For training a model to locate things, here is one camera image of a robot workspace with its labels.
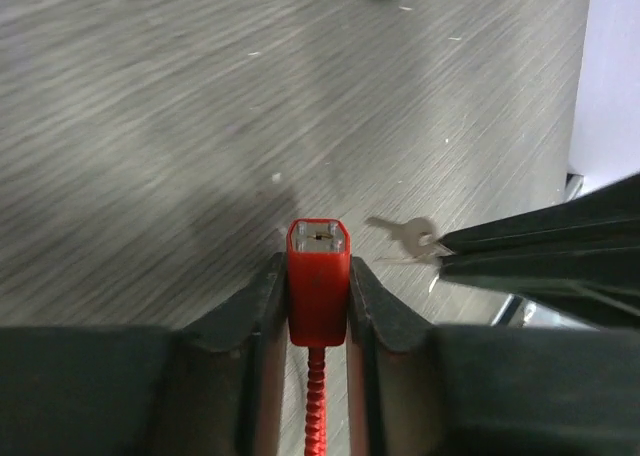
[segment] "metal object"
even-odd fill
[[[299,221],[291,233],[291,245],[298,252],[330,253],[344,248],[345,234],[336,221],[309,223]]]
[[[416,260],[428,259],[438,251],[435,224],[427,218],[414,218],[406,223],[395,223],[376,216],[367,219],[366,224],[389,232],[389,238],[400,241],[404,250]]]
[[[578,197],[582,189],[583,182],[583,176],[572,173],[567,174],[564,192],[565,203],[573,201]],[[543,313],[551,311],[544,307],[539,307],[539,305],[536,305],[531,301],[526,301],[520,296],[509,294],[491,324],[500,326],[527,326],[529,321],[535,319],[535,312],[537,310],[541,310]],[[581,325],[581,323],[575,321],[572,324]]]
[[[568,203],[453,231],[440,279],[640,329],[640,175]]]

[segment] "key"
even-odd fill
[[[400,241],[411,257],[420,259],[433,253],[436,226],[427,218],[414,218],[404,224],[372,216],[365,224],[389,231],[392,241]]]

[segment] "gray floor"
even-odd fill
[[[589,0],[0,0],[0,321],[182,326],[296,216],[435,321],[437,286],[363,226],[442,230],[559,202]],[[346,454],[343,356],[330,452]],[[300,454],[292,352],[283,454]]]

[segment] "red usb connector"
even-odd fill
[[[333,219],[299,219],[287,234],[289,333],[309,348],[305,456],[327,450],[325,348],[347,333],[351,240]]]

